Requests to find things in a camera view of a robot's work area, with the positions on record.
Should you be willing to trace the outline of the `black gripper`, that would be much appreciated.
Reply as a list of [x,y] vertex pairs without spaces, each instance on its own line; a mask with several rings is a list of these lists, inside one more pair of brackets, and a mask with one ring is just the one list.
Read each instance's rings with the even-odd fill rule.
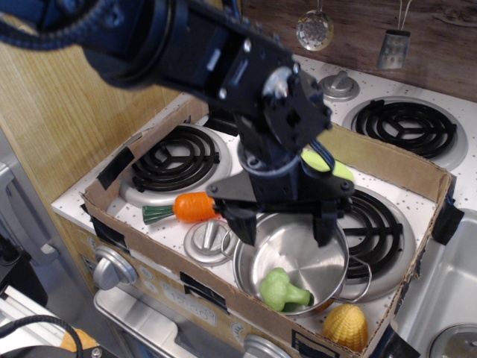
[[[322,143],[313,141],[305,148],[319,153],[333,170],[337,160]],[[268,164],[258,161],[240,145],[238,158],[244,169],[206,188],[206,194],[215,202],[215,210],[243,243],[255,245],[260,213],[310,215],[318,246],[330,243],[337,220],[350,207],[355,183],[311,168],[302,159],[302,151],[286,157],[284,163]]]

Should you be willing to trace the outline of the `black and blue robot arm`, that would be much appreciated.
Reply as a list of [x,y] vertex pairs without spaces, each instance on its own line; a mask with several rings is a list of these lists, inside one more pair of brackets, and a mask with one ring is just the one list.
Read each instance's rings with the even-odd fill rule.
[[[206,192],[243,242],[255,242],[259,213],[309,214],[317,244],[330,242],[354,185],[331,172],[334,158],[318,142],[332,127],[323,90],[279,40],[203,1],[3,1],[1,11],[30,27],[3,22],[3,43],[79,45],[111,86],[158,84],[231,113],[242,171]],[[305,162],[306,147],[329,171]]]

